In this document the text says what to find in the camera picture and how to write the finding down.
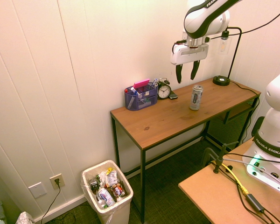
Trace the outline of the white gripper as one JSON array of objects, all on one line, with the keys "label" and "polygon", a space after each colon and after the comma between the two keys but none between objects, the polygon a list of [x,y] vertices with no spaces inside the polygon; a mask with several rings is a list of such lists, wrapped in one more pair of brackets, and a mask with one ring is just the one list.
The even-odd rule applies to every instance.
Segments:
[{"label": "white gripper", "polygon": [[200,60],[207,57],[208,49],[208,44],[202,44],[194,49],[190,49],[189,46],[185,44],[174,46],[173,53],[171,53],[170,56],[170,62],[176,65],[175,73],[179,84],[182,82],[182,64],[193,62],[190,78],[194,80],[200,65]]}]

